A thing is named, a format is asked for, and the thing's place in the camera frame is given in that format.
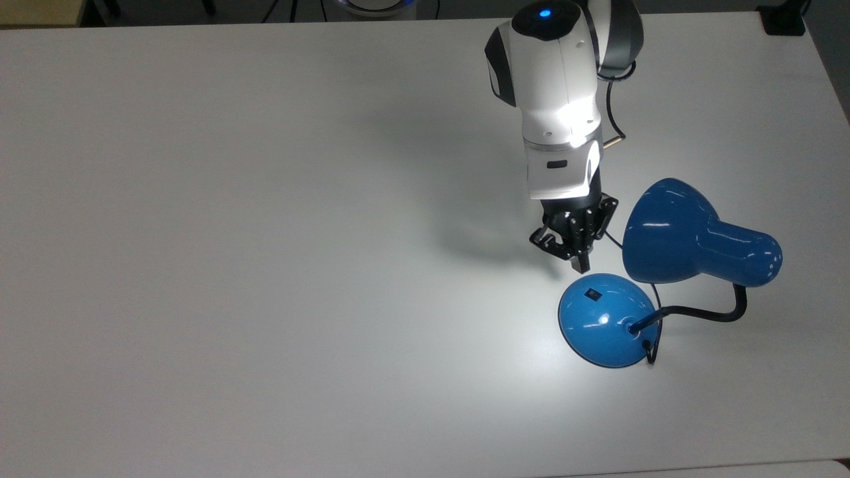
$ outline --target desk lamp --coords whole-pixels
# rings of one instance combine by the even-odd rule
[[[720,221],[704,196],[672,178],[643,193],[626,224],[622,249],[634,281],[671,283],[706,273],[733,283],[735,308],[728,313],[678,305],[656,310],[623,277],[584,276],[564,292],[558,320],[570,347],[602,367],[628,367],[644,357],[655,361],[658,322],[670,314],[715,322],[740,319],[746,288],[772,281],[782,265],[782,250],[771,236]]]

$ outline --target lamp neck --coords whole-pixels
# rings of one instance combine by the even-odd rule
[[[712,312],[710,310],[695,309],[693,307],[685,307],[683,305],[668,305],[661,307],[652,314],[633,323],[629,326],[628,331],[631,334],[638,333],[646,327],[656,323],[671,314],[679,314],[680,316],[698,317],[713,322],[734,322],[740,319],[746,312],[746,287],[738,284],[732,285],[735,291],[735,308],[731,312]]]

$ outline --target blue lamp base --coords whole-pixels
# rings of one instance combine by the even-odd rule
[[[634,322],[655,312],[646,293],[613,274],[591,274],[567,287],[558,307],[561,333],[575,353],[602,367],[628,367],[646,356],[658,324],[629,333]]]

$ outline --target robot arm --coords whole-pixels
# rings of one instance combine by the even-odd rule
[[[542,0],[498,26],[484,49],[493,93],[523,115],[529,195],[544,213],[530,240],[581,273],[617,204],[599,179],[597,74],[622,73],[642,45],[631,0]]]

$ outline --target table surface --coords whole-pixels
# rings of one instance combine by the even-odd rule
[[[552,476],[850,455],[850,128],[811,38],[644,17],[603,187],[785,263],[595,367],[527,243],[499,20],[0,32],[0,475]],[[611,134],[606,128],[606,135]],[[607,241],[593,272],[625,274]],[[727,283],[660,287],[729,309]]]
[[[79,26],[85,0],[0,0],[0,26]]]

